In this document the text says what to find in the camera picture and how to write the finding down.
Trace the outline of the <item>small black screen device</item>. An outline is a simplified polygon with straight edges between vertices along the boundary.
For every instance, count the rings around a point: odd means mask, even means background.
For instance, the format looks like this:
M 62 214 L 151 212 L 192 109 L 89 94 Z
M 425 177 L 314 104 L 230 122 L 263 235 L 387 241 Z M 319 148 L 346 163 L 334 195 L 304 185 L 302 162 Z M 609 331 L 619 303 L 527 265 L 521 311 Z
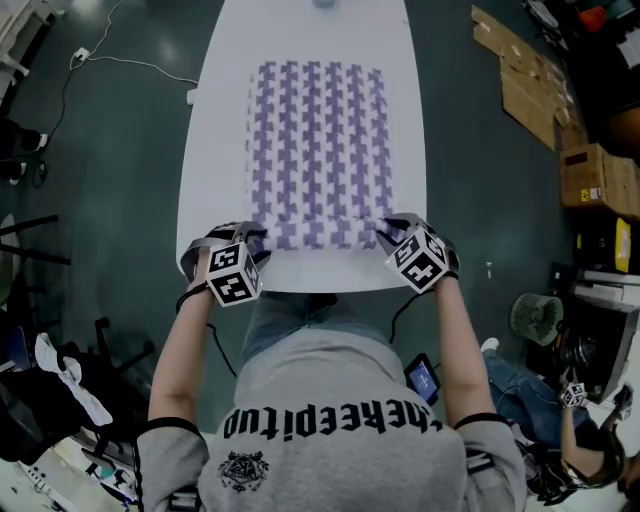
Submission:
M 438 401 L 441 383 L 435 367 L 425 353 L 419 353 L 404 369 L 407 386 L 417 393 L 427 404 L 433 406 Z

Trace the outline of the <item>small black box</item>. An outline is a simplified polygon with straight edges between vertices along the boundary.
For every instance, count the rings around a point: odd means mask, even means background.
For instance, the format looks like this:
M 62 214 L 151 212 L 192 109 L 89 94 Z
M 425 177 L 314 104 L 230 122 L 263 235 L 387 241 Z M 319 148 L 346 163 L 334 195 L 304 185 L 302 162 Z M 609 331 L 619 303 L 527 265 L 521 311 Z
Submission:
M 571 294 L 582 275 L 582 270 L 575 264 L 567 265 L 553 261 L 550 265 L 547 291 L 554 296 Z

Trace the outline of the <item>brown cardboard box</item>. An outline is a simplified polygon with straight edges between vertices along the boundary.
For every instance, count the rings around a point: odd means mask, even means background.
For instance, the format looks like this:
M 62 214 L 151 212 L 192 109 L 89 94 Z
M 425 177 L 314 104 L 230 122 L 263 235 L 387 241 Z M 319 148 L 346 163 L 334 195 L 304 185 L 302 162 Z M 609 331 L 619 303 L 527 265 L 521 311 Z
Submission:
M 640 221 L 640 167 L 588 144 L 560 155 L 561 202 L 568 209 L 608 209 Z

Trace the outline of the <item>black yellow case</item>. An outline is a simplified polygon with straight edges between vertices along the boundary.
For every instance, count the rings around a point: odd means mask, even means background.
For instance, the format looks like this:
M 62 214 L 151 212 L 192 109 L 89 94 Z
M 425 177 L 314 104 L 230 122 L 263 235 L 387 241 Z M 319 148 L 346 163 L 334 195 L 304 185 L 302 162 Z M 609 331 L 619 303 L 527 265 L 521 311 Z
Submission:
M 574 258 L 583 270 L 627 274 L 632 229 L 621 217 L 591 217 L 577 224 Z

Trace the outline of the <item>person's left forearm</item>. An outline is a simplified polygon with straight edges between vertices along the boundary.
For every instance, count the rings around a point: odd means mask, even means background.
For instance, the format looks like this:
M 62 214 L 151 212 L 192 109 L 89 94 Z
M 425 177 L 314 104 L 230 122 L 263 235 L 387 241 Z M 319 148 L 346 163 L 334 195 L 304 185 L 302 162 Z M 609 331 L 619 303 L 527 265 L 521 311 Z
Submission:
M 153 375 L 148 418 L 180 418 L 196 423 L 207 323 L 215 305 L 209 291 L 183 302 Z

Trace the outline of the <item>stack of white flat boxes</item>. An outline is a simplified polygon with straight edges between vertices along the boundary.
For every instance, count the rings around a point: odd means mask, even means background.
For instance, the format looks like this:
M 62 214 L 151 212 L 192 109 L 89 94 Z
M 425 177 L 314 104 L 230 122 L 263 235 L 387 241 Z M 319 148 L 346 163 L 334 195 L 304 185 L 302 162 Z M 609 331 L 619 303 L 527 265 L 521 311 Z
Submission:
M 640 307 L 640 275 L 587 270 L 578 279 L 574 294 Z

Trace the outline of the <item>red container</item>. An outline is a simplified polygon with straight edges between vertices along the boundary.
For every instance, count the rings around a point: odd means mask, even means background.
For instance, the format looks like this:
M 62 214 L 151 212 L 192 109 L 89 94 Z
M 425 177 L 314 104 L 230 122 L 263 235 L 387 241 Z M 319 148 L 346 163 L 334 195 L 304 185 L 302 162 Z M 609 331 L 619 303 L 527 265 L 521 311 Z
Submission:
M 596 5 L 578 13 L 578 19 L 588 33 L 599 32 L 607 21 L 607 11 L 601 5 Z

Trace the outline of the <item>white crumpled cloth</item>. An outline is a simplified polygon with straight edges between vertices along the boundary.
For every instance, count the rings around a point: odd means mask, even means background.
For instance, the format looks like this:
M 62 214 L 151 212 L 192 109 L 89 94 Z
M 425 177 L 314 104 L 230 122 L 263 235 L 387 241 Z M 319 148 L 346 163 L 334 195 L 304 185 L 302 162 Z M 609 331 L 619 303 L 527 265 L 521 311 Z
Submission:
M 113 422 L 112 415 L 99 399 L 81 384 L 80 363 L 72 357 L 62 356 L 51 344 L 47 333 L 37 335 L 34 354 L 37 365 L 42 370 L 55 374 L 67 386 L 94 425 L 102 427 Z

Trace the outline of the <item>black metal frame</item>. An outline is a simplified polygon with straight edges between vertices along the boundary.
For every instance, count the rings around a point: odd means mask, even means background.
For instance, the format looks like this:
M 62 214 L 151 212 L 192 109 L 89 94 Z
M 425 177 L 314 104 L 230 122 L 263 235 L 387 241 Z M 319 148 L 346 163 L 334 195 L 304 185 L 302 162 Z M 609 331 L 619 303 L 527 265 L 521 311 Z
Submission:
M 13 224 L 11 226 L 0 227 L 0 238 L 3 235 L 18 234 L 19 232 L 24 231 L 26 229 L 44 225 L 44 224 L 54 223 L 54 222 L 57 222 L 58 220 L 59 220 L 59 217 L 57 215 L 50 215 L 46 217 L 32 219 L 29 221 L 20 222 L 17 224 Z M 44 261 L 49 263 L 66 265 L 66 266 L 71 265 L 71 260 L 69 258 L 65 258 L 58 255 L 52 255 L 52 254 L 42 252 L 42 251 L 37 251 L 34 249 L 25 249 L 17 246 L 12 246 L 8 244 L 4 244 L 2 242 L 0 242 L 0 251 L 8 252 L 10 254 L 17 255 L 27 259 L 34 259 L 34 260 L 39 260 L 39 261 Z

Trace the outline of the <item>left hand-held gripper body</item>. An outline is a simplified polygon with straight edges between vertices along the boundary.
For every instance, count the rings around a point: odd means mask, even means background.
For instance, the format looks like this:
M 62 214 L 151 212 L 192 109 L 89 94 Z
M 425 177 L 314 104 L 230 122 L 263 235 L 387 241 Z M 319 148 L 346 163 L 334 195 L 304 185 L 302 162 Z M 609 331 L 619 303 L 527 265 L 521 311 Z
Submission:
M 264 250 L 264 238 L 241 241 L 238 227 L 242 222 L 216 226 L 206 236 L 194 239 L 180 258 L 179 265 L 190 284 L 197 280 L 197 266 L 202 252 L 207 256 L 202 283 L 222 307 L 256 300 L 262 291 L 260 273 L 252 254 Z

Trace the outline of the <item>flattened cardboard sheets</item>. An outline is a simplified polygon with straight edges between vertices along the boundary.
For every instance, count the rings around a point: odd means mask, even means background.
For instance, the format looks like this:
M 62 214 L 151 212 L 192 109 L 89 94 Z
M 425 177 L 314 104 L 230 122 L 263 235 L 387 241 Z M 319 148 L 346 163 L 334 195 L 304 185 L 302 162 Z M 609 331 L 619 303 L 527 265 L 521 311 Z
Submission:
M 475 5 L 471 19 L 474 40 L 499 57 L 504 111 L 552 150 L 557 136 L 565 150 L 585 145 L 563 71 Z

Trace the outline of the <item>black office chair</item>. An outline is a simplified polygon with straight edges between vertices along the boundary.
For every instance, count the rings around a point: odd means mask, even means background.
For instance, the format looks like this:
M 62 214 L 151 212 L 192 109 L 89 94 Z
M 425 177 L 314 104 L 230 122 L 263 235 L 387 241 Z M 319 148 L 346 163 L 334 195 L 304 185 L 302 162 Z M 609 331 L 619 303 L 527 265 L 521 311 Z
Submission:
M 125 374 L 155 351 L 146 340 L 141 353 L 116 364 L 105 331 L 106 317 L 95 321 L 97 346 L 87 352 L 69 342 L 55 347 L 62 356 L 76 359 L 82 368 L 81 384 L 99 399 L 113 417 L 109 425 L 97 427 L 70 390 L 53 373 L 37 363 L 18 371 L 0 373 L 0 459 L 36 462 L 45 450 L 68 436 L 86 429 L 98 436 L 98 454 L 109 443 L 130 443 L 145 421 L 148 399 L 125 379 Z

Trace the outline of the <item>person's grey sweatshirt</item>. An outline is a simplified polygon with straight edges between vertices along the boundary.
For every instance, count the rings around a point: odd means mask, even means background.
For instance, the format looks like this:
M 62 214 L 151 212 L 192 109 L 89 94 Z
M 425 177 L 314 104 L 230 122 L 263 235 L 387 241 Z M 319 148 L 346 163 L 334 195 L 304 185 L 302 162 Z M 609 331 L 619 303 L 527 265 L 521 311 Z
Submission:
M 523 512 L 525 466 L 508 422 L 448 426 L 382 343 L 304 328 L 242 369 L 205 439 L 157 419 L 137 440 L 145 512 L 185 492 L 198 512 Z

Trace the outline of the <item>person's right forearm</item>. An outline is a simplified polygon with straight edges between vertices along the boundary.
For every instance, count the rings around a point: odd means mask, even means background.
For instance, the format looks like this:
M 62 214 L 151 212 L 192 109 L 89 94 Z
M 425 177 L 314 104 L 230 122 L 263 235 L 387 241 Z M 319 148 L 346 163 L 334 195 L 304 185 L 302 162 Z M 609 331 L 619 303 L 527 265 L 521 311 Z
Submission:
M 442 387 L 447 423 L 454 427 L 467 417 L 495 413 L 489 379 L 459 283 L 450 276 L 435 286 Z

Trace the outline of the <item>large black appliance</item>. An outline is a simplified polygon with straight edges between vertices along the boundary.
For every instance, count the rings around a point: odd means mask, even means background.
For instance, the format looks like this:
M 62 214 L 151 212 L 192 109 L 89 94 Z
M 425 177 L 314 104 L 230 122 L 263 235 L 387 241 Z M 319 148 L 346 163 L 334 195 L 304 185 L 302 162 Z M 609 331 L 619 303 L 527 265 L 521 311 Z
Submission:
M 558 334 L 547 346 L 530 343 L 526 366 L 555 390 L 562 376 L 582 383 L 588 399 L 599 404 L 619 385 L 640 308 L 582 297 L 567 298 L 563 306 Z

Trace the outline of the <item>brown round stool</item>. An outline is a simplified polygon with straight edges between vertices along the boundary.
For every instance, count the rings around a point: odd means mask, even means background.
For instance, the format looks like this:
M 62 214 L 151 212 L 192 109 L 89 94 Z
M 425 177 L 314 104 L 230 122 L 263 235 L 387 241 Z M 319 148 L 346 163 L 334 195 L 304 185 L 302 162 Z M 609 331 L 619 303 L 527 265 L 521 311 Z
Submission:
M 611 152 L 640 166 L 640 105 L 610 116 L 607 127 Z

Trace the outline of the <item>purple white patterned towel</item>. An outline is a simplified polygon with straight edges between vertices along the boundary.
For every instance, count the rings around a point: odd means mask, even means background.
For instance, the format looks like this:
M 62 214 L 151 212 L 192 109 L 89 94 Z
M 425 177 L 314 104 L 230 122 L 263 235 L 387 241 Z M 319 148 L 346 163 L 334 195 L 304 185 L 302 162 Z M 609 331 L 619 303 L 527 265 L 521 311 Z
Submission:
M 378 68 L 265 61 L 249 81 L 246 192 L 260 248 L 372 250 L 393 232 L 388 95 Z

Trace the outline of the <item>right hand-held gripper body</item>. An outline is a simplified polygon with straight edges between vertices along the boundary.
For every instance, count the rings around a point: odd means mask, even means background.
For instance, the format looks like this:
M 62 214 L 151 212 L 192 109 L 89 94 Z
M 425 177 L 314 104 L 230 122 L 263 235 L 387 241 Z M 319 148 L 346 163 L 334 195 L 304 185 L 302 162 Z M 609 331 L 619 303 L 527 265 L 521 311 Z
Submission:
M 454 245 L 422 218 L 421 227 L 412 232 L 394 233 L 389 226 L 384 231 L 396 240 L 404 239 L 404 243 L 387 256 L 386 266 L 416 293 L 425 293 L 443 277 L 459 278 L 460 261 Z

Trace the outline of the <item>round mesh waste bin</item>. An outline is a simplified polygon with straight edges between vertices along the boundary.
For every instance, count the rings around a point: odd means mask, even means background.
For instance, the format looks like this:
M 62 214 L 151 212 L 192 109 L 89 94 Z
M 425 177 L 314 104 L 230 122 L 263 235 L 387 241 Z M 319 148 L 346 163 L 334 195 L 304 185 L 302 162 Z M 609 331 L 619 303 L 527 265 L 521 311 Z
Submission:
M 540 346 L 548 346 L 558 336 L 564 306 L 555 296 L 523 293 L 513 302 L 509 322 L 519 336 Z

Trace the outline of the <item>white furniture piece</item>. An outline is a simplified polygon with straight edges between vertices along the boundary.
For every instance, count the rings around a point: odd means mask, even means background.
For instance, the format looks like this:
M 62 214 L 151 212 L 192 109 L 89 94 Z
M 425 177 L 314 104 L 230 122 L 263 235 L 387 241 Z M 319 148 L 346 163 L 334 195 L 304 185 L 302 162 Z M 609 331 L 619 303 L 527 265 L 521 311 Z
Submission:
M 20 32 L 32 17 L 48 26 L 51 16 L 59 18 L 65 14 L 52 0 L 0 0 L 0 64 L 28 77 L 30 70 L 11 55 Z

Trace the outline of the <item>cluttered white desk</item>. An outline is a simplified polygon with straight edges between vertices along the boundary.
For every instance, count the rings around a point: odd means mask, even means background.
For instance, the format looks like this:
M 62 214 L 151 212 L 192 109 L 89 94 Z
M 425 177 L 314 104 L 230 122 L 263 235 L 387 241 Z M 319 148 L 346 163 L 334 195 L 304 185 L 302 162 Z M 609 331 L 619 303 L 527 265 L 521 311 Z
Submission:
M 97 447 L 81 429 L 32 464 L 0 460 L 0 512 L 139 512 L 129 445 Z

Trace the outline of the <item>person's blue jeans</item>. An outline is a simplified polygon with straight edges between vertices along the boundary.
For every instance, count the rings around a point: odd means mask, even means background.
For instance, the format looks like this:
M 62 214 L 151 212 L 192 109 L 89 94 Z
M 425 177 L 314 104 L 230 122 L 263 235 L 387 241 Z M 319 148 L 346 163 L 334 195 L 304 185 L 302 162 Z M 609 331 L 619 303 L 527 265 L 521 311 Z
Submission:
M 390 346 L 387 337 L 357 316 L 336 294 L 263 292 L 256 301 L 241 357 L 248 363 L 297 331 L 325 330 L 362 336 Z

